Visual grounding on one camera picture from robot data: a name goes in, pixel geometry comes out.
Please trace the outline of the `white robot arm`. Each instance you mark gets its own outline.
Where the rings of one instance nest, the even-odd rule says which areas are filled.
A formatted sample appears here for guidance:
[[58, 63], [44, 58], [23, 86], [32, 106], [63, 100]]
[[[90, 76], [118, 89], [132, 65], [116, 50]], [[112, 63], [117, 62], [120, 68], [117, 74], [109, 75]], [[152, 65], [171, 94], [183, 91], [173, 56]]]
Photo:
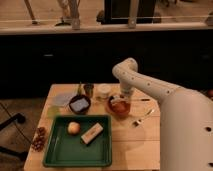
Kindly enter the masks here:
[[197, 90], [138, 72], [135, 59], [116, 64], [123, 95], [136, 88], [160, 108], [160, 171], [213, 171], [213, 101]]

